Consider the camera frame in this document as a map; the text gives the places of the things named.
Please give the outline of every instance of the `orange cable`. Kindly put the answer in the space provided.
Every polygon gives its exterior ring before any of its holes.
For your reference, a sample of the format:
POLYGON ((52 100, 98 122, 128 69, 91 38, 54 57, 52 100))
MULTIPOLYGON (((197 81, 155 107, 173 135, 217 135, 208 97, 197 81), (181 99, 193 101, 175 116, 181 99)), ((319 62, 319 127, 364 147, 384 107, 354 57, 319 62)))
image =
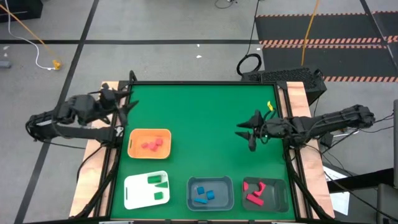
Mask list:
POLYGON ((0 8, 3 9, 4 11, 6 11, 6 12, 7 12, 10 16, 12 16, 16 21, 18 21, 20 25, 22 25, 26 30, 28 30, 29 33, 32 34, 32 36, 34 36, 40 43, 42 43, 42 45, 47 49, 47 51, 48 51, 50 54, 52 54, 56 59, 59 60, 59 62, 60 62, 60 65, 59 65, 59 66, 62 65, 61 59, 57 56, 57 54, 56 54, 54 51, 52 51, 52 50, 50 49, 50 47, 48 47, 48 46, 43 42, 43 40, 41 40, 39 37, 37 37, 36 34, 34 34, 27 26, 25 26, 25 24, 24 24, 23 22, 21 22, 12 12, 8 11, 8 10, 7 10, 4 6, 2 6, 1 4, 0 4, 0 8))
POLYGON ((319 2, 320 2, 320 1, 317 0, 317 3, 316 3, 316 5, 315 5, 315 8, 313 9, 313 13, 312 13, 312 16, 311 16, 310 24, 308 25, 307 33, 305 34, 304 45, 303 45, 303 52, 302 52, 302 54, 301 54, 301 66, 303 66, 303 64, 304 64, 305 47, 307 46, 307 38, 308 38, 308 35, 310 34, 312 21, 313 21, 313 18, 315 17, 315 14, 317 13, 317 9, 318 9, 319 2))

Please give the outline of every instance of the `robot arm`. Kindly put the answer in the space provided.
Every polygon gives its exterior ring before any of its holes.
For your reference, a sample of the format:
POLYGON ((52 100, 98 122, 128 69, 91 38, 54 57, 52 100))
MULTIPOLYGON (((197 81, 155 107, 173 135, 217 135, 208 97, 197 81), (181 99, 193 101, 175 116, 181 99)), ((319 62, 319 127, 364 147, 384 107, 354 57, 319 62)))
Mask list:
POLYGON ((120 99, 131 94, 128 91, 110 90, 107 84, 103 85, 100 91, 92 92, 87 95, 76 95, 64 102, 58 113, 54 110, 32 115, 26 122, 26 131, 35 140, 44 141, 55 137, 96 139, 101 143, 115 142, 116 137, 127 125, 126 114, 137 105, 134 101, 122 108, 118 107, 120 99), (99 99, 95 100, 92 94, 99 93, 99 99), (76 128, 67 125, 72 124, 77 119, 78 124, 86 126, 88 123, 100 119, 106 124, 110 124, 107 115, 117 112, 122 126, 114 128, 76 128))
POLYGON ((269 112, 262 117, 260 111, 256 110, 249 121, 238 124, 240 128, 253 130, 252 133, 236 132, 237 135, 249 141, 251 151, 256 150, 257 138, 261 139, 262 142, 263 138, 266 138, 266 141, 269 138, 286 139, 291 146, 300 147, 316 136, 348 127, 369 128, 375 121, 374 114, 369 111, 369 108, 361 105, 354 105, 341 111, 314 118, 305 116, 285 119, 273 118, 274 112, 271 119, 266 119, 268 114, 269 112))

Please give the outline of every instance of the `tray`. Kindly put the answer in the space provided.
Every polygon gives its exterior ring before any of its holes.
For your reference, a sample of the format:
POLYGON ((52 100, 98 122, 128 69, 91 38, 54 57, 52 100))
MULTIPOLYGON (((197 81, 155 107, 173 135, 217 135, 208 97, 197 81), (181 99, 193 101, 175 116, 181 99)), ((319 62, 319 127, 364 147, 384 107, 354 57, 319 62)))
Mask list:
POLYGON ((231 178, 224 177, 191 177, 187 183, 187 205, 192 211, 225 211, 234 206, 234 194, 231 178), (199 195, 198 187, 203 187, 205 193, 199 195), (206 192, 212 190, 215 198, 207 200, 206 192), (195 198, 207 200, 207 203, 195 202, 195 198))
POLYGON ((124 179, 124 207, 135 209, 160 205, 170 200, 169 177, 166 171, 150 172, 146 174, 131 175, 124 179), (156 184, 149 184, 148 177, 161 176, 156 184), (160 183, 167 182, 167 187, 159 187, 160 183), (163 198, 156 200, 154 194, 162 192, 163 198))
POLYGON ((172 133, 168 129, 134 129, 130 134, 127 153, 136 159, 166 159, 170 155, 172 133), (161 146, 155 151, 142 148, 142 144, 154 142, 160 138, 163 140, 161 146))
POLYGON ((280 179, 268 179, 258 177, 245 177, 244 182, 249 184, 248 190, 242 189, 243 207, 246 210, 268 211, 268 212, 287 212, 289 204, 287 203, 286 183, 280 179), (259 199, 264 201, 262 206, 258 206, 246 199, 248 194, 259 190, 258 183, 263 182, 266 188, 259 199))

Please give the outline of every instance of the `concrete floor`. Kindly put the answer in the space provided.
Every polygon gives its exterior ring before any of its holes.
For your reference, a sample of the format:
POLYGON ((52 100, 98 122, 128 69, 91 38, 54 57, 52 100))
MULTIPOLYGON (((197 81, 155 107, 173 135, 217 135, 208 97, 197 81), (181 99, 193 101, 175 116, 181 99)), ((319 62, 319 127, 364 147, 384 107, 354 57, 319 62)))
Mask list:
MULTIPOLYGON (((80 39, 93 0, 43 2, 42 18, 25 23, 43 39, 80 39)), ((396 0, 367 2, 372 11, 398 10, 396 0)), ((240 0, 224 10, 216 9, 213 4, 213 0, 100 0, 87 39, 249 39, 255 0, 240 0)), ((311 13, 314 4, 315 0, 265 0, 260 2, 259 14, 311 13)), ((322 0, 318 11, 363 12, 355 0, 322 0)), ((15 22, 12 30, 30 38, 15 22)), ((0 24, 0 39, 12 39, 7 24, 0 24)), ((258 47, 253 45, 251 52, 258 47)), ((31 45, 0 45, 0 60, 13 63, 11 69, 0 70, 1 223, 14 223, 42 146, 32 142, 24 123, 30 115, 54 108, 76 45, 51 45, 51 48, 65 63, 59 72, 36 67, 35 49, 31 45)), ((44 48, 40 49, 39 63, 51 66, 51 56, 44 48)), ((235 68, 246 49, 247 45, 239 44, 85 45, 68 96, 97 90, 103 80, 126 80, 130 69, 140 80, 239 80, 235 68)), ((244 68, 249 70, 254 63, 247 62, 244 68)), ((317 114, 358 103, 369 106, 377 118, 382 118, 391 113, 392 101, 398 98, 396 83, 326 85, 328 91, 320 98, 317 114)), ((377 123, 373 129, 390 125, 391 121, 377 123)), ((86 141, 54 139, 54 142, 85 147, 86 141)), ((331 153, 346 169, 357 174, 392 167, 392 130, 359 133, 331 153)), ((68 217, 82 157, 81 149, 50 146, 25 222, 68 217)))

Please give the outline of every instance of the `green block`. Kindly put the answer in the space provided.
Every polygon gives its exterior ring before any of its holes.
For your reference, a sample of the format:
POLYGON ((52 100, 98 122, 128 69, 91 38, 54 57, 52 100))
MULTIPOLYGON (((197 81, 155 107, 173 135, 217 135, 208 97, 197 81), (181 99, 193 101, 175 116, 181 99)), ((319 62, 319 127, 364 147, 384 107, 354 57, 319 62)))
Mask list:
POLYGON ((156 183, 160 183, 161 181, 162 181, 161 175, 148 177, 148 184, 156 184, 156 183))
POLYGON ((155 200, 163 199, 163 192, 157 192, 154 195, 155 195, 155 200))
POLYGON ((163 183, 155 185, 155 187, 167 188, 167 187, 169 187, 169 183, 168 182, 163 182, 163 183))

